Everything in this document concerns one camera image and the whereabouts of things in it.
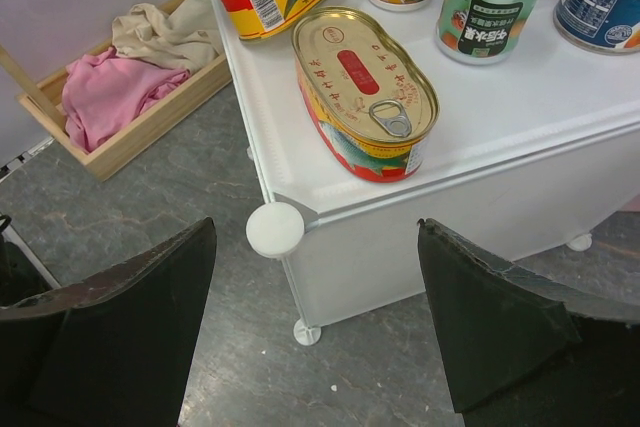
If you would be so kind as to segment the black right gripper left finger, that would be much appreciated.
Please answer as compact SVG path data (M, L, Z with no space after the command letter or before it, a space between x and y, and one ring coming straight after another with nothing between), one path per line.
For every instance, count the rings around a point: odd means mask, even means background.
M204 218L84 280L1 304L5 426L175 426L216 259Z

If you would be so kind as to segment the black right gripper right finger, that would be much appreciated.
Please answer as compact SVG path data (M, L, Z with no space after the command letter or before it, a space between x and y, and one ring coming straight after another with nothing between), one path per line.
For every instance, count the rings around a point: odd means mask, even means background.
M454 410L468 426L635 426L639 309L549 280L419 221Z

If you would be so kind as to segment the red oval sardine tin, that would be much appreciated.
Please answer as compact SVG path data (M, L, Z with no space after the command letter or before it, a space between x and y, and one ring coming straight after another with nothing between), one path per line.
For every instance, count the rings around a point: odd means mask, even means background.
M440 105L406 50L370 15L336 6L305 15L292 46L309 116L340 164L370 182L412 176Z

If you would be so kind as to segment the white cube cabinet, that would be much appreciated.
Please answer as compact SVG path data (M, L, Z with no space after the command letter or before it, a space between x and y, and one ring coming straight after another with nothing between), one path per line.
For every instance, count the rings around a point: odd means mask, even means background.
M281 260L298 310L296 340L421 293L416 225L431 217L504 258L568 244L639 192L639 57L581 49L539 0L503 62L470 66L435 39L442 0L390 12L369 0L329 0L371 15L434 87L440 115L410 178L373 183L348 172L319 137L296 79L289 33L243 41L212 0L263 205L246 226L258 253L304 223Z

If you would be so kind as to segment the white lid green jar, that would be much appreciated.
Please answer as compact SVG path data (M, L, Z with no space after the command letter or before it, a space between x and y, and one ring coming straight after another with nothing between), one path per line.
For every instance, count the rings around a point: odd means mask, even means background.
M436 23L441 51L464 64L485 66L509 57L537 0L443 0Z

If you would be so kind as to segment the blue white label can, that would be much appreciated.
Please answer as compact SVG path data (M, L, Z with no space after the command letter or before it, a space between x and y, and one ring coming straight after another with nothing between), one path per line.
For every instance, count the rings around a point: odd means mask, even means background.
M639 0L559 0L553 20L563 37L585 50L639 51Z

